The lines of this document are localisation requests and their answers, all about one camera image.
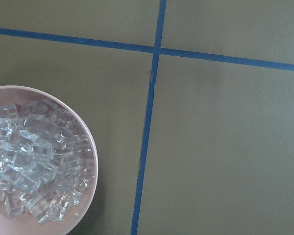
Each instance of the blue tape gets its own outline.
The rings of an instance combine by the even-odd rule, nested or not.
[[[123,49],[123,50],[153,53],[153,47],[149,47],[149,46],[142,46],[142,45],[128,44],[128,43],[117,43],[117,42],[78,38],[78,37],[71,37],[71,36],[62,36],[62,35],[55,35],[55,34],[48,34],[48,33],[36,33],[36,32],[6,29],[6,28],[0,28],[0,35],[8,35],[8,36],[15,36],[15,37],[63,42],[63,43],[73,43],[73,44],[81,44],[81,45],[88,45],[88,46],[107,47],[107,48],[116,48],[116,49]]]
[[[149,132],[150,132],[150,124],[151,124],[151,116],[152,116],[152,108],[153,108],[153,99],[154,99],[155,84],[157,81],[157,74],[158,74],[160,46],[161,46],[161,40],[162,40],[166,4],[167,4],[166,0],[160,0],[155,44],[154,44],[152,64],[151,64],[152,78],[149,82],[146,116],[145,116],[142,148],[141,148],[140,170],[139,170],[137,185],[136,185],[136,195],[135,195],[135,203],[134,203],[134,210],[133,210],[131,235],[137,235],[137,229],[138,229],[138,221],[139,221],[139,214],[141,209],[146,158],[147,158],[147,150],[148,150]]]
[[[201,59],[201,60],[211,60],[211,61],[227,62],[232,64],[294,71],[293,64],[285,64],[285,63],[278,63],[278,62],[271,62],[271,61],[264,61],[264,60],[254,60],[254,59],[246,59],[246,58],[240,58],[240,57],[214,55],[214,54],[207,54],[207,53],[201,53],[201,52],[174,50],[174,49],[167,49],[167,48],[161,48],[160,53],[162,55],[182,56],[182,57],[195,58],[195,59]]]

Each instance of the beige surface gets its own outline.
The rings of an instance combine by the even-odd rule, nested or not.
[[[294,64],[294,0],[168,0],[162,47]]]
[[[71,234],[129,234],[151,55],[0,36],[0,85],[40,89],[86,122],[98,148],[95,200]]]
[[[294,235],[294,72],[161,56],[139,235]]]
[[[153,46],[159,0],[0,1],[0,27]]]

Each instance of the pile of clear cubes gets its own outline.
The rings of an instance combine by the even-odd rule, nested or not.
[[[66,109],[48,99],[0,106],[0,202],[8,218],[62,221],[94,175],[87,135]]]

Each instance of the bowl rim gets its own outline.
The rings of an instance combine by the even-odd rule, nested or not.
[[[91,200],[89,200],[85,204],[85,207],[84,207],[82,213],[80,213],[81,216],[79,217],[79,219],[77,219],[76,222],[72,224],[72,226],[68,227],[65,230],[65,232],[63,233],[63,235],[66,235],[69,231],[71,231],[82,220],[82,218],[86,214],[88,208],[90,207],[91,202],[94,199],[95,191],[96,191],[96,188],[97,188],[97,182],[98,182],[98,153],[97,153],[97,147],[96,147],[96,144],[95,144],[95,141],[94,141],[94,137],[93,137],[92,133],[90,132],[90,130],[89,130],[88,126],[86,125],[86,123],[83,121],[83,119],[71,107],[69,107],[67,104],[65,104],[60,99],[58,99],[58,98],[56,98],[56,97],[54,97],[54,96],[52,96],[52,95],[50,95],[50,94],[48,94],[48,93],[46,93],[44,91],[41,91],[39,89],[32,88],[32,87],[18,86],[18,85],[5,85],[5,86],[0,86],[0,90],[7,90],[7,89],[20,89],[20,90],[31,91],[31,92],[34,92],[34,93],[38,93],[38,94],[44,95],[47,98],[55,101],[57,104],[61,105],[63,108],[65,108],[66,110],[68,110],[76,118],[76,120],[79,122],[79,124],[82,126],[82,128],[85,131],[85,133],[89,137],[89,141],[90,141],[90,144],[91,144],[91,147],[92,147],[92,151],[93,151],[93,157],[94,157],[95,164],[96,164],[96,173],[95,173],[95,177],[93,179],[94,187],[92,188],[91,193],[90,193]]]

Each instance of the pink bowl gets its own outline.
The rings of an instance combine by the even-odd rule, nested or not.
[[[40,225],[30,214],[23,214],[11,219],[6,217],[4,203],[0,202],[0,235],[65,235],[72,230],[85,215],[94,197],[98,179],[98,156],[94,138],[84,121],[69,106],[52,95],[40,90],[22,86],[0,86],[0,105],[16,103],[26,104],[35,99],[48,98],[67,109],[83,127],[94,153],[96,167],[95,178],[88,190],[83,192],[77,206],[71,207],[62,222],[50,222]]]

